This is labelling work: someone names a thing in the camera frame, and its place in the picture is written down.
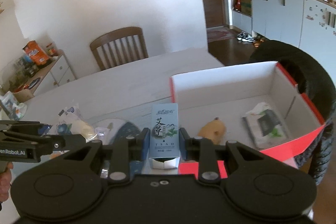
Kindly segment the person left hand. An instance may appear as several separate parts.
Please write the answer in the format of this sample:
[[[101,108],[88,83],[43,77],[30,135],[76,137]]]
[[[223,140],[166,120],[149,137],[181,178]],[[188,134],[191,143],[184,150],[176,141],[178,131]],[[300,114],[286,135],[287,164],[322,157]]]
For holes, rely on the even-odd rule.
[[[13,163],[8,162],[5,171],[0,174],[0,202],[5,202],[9,198],[9,190],[12,180],[11,170],[13,167]]]

